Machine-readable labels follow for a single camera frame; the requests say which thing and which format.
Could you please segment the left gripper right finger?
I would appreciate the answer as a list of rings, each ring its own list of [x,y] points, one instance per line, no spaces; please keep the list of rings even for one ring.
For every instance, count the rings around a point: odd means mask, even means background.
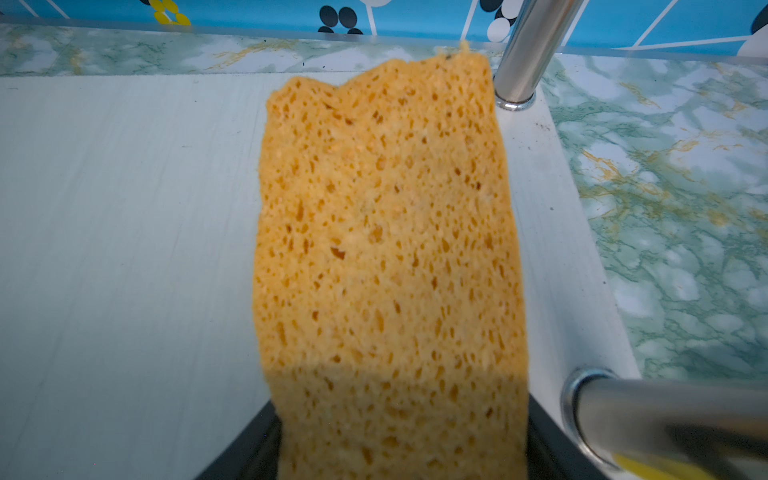
[[[607,480],[529,396],[526,459],[531,480]]]

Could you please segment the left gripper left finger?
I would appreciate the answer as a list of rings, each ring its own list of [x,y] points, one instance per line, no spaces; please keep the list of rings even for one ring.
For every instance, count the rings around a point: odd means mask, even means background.
[[[281,422],[267,402],[197,480],[276,480]]]

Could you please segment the tan porous sponge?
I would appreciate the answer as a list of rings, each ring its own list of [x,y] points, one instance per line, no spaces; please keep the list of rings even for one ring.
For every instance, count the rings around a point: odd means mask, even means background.
[[[253,283],[282,479],[523,479],[528,348],[488,59],[272,93]]]

